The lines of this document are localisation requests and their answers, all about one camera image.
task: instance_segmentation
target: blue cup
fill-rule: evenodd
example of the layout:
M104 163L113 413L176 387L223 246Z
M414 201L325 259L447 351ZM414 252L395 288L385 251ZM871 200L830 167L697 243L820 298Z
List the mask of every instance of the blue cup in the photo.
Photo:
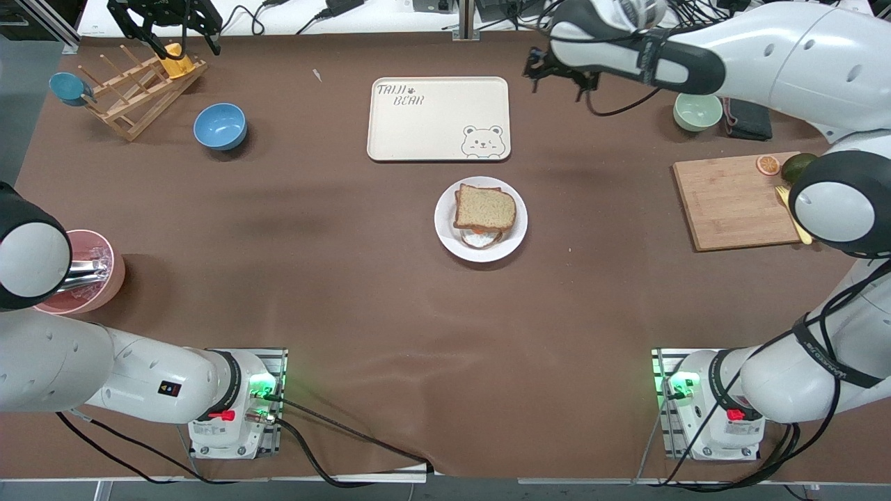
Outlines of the blue cup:
M232 150L248 134L244 111L231 103L212 104L198 114L192 127L195 139L211 150Z
M77 75L66 72L56 73L50 77L50 90L59 101L68 106L86 106L86 99L81 96L93 97L92 87Z

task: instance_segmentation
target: brown table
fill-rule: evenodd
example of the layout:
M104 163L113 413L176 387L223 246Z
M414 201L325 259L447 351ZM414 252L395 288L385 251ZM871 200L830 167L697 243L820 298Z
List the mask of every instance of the brown table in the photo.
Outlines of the brown table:
M445 474L629 479L657 412L652 348L766 341L824 299L851 260L821 246L691 246L671 164L825 149L806 124L774 117L767 144L717 130L691 137L673 124L668 92L598 119L573 102L568 81L530 93L520 72L527 49L543 43L515 33L470 44L446 34L256 37L225 40L220 57L195 43L209 71L133 144L48 98L18 187L67 228L96 230L123 252L124 288L86 320L186 346L285 346L289 397ZM98 72L99 53L121 55L97 44L62 68ZM511 89L507 161L368 159L376 78L491 74ZM607 77L594 101L612 109L644 92ZM195 115L221 101L249 118L234 155L192 138ZM439 195L473 175L510 183L529 209L526 240L491 266L453 258L433 229ZM776 479L891 481L889 410L885 401L838 416ZM89 412L184 456L169 425ZM332 472L408 465L290 419ZM86 429L149 473L179 474ZM3 415L0 443L4 478L130 475L52 415ZM673 466L660 449L657 439L644 477ZM290 439L272 459L201 468L216 478L311 472ZM690 462L679 479L751 468Z

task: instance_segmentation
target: wooden cutting board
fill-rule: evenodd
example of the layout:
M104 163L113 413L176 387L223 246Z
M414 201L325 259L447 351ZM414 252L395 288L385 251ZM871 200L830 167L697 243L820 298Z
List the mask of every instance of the wooden cutting board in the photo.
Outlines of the wooden cutting board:
M795 154L771 156L782 165ZM758 156L675 163L674 176L697 251L800 242L773 189L784 182L780 176L761 174L756 168Z

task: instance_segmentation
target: white plate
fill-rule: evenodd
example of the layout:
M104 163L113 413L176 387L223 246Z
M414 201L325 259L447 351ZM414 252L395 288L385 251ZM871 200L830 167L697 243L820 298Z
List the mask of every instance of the white plate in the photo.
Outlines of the white plate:
M513 228L504 234L501 241L495 245L486 249L474 249L461 241L460 230L454 227L454 214L458 209L457 202L454 200L454 193L461 188L462 184L480 188L501 188L503 192L512 196L517 203L517 219L513 223ZM526 236L528 217L526 204L523 203L523 199L519 196L517 190L494 177L475 176L462 179L449 186L443 192L437 202L433 223L436 225L439 241L455 256L475 263L488 263L507 256L519 247L519 243L523 242L523 237Z
M511 154L508 87L499 77L380 78L368 156L376 161L499 161Z

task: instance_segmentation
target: white round cap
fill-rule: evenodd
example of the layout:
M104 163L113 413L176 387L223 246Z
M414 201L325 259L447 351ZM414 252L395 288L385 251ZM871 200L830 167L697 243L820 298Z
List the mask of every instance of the white round cap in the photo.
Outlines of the white round cap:
M52 292L71 266L65 234L46 223L26 223L0 241L0 284L22 298Z
M830 242L862 238L876 222L876 211L863 193L830 181L802 190L795 199L795 215L808 233Z

